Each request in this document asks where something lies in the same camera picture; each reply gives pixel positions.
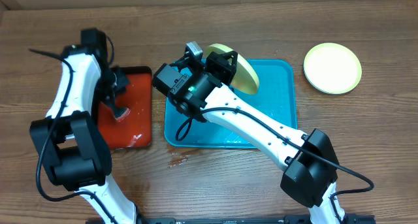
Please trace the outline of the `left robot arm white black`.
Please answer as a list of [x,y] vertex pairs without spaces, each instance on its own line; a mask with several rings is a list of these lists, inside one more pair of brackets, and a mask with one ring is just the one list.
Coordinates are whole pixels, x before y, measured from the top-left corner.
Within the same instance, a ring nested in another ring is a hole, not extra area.
[[38,52],[58,60],[61,79],[52,106],[29,134],[39,155],[35,183],[50,202],[84,198],[103,223],[140,223],[136,204],[112,176],[112,157],[97,126],[97,107],[108,103],[115,116],[126,111],[114,103],[125,77],[110,68],[107,44],[64,47],[62,53]]

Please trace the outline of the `yellow plate top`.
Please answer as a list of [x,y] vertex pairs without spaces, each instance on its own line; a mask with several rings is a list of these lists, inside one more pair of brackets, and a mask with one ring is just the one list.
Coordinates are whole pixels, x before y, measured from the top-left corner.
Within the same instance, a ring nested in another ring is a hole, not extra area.
[[352,91],[362,77],[361,62],[355,53],[332,42],[311,48],[304,58],[303,71],[316,90],[330,95]]

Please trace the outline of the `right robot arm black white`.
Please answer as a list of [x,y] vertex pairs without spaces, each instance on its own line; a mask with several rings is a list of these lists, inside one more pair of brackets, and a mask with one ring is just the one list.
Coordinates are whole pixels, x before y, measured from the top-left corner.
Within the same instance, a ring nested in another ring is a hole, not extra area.
[[280,187],[307,207],[312,223],[343,223],[336,198],[339,164],[329,137],[288,127],[240,99],[230,84],[238,70],[235,51],[200,54],[186,51],[156,71],[152,85],[188,117],[179,128],[187,133],[192,120],[209,121],[231,130],[267,155],[283,171]]

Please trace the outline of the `yellow plate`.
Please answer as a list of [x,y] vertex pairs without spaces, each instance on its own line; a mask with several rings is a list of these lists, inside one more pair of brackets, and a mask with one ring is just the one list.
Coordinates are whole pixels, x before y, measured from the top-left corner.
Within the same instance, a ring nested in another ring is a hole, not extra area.
[[361,62],[355,53],[332,42],[311,48],[304,58],[303,71],[316,90],[330,95],[352,91],[362,77]]
[[[223,54],[233,49],[224,44],[211,44],[204,49],[204,55],[210,53]],[[249,62],[238,54],[236,73],[231,81],[231,86],[249,95],[255,95],[259,89],[259,77]]]

